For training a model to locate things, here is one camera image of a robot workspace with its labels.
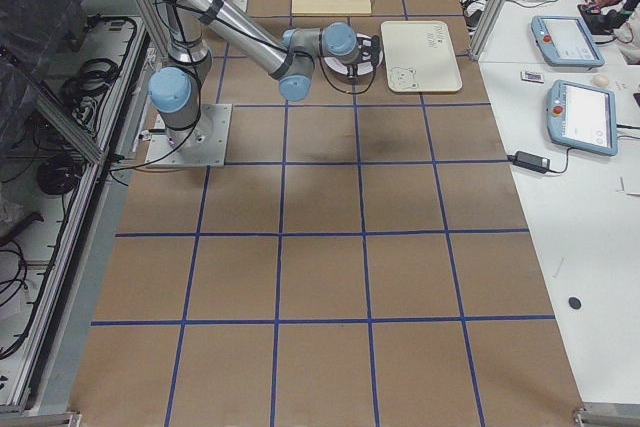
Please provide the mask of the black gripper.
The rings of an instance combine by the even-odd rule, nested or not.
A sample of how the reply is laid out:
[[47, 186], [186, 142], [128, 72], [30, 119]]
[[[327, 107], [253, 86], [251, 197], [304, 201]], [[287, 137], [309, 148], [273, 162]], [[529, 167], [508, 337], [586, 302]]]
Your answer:
[[374, 72], [380, 66], [383, 58], [379, 36], [366, 36], [364, 34], [359, 34], [357, 36], [357, 40], [359, 45], [357, 71]]

